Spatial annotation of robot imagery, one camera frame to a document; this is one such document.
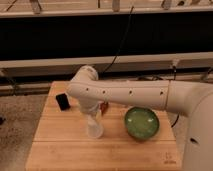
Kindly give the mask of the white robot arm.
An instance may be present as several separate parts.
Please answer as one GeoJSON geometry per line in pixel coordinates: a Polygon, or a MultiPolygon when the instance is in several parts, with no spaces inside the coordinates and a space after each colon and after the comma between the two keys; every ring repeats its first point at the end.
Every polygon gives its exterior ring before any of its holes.
{"type": "Polygon", "coordinates": [[[164,110],[188,118],[182,171],[213,171],[213,84],[174,80],[101,81],[91,66],[81,67],[67,86],[85,114],[100,101],[164,110]]]}

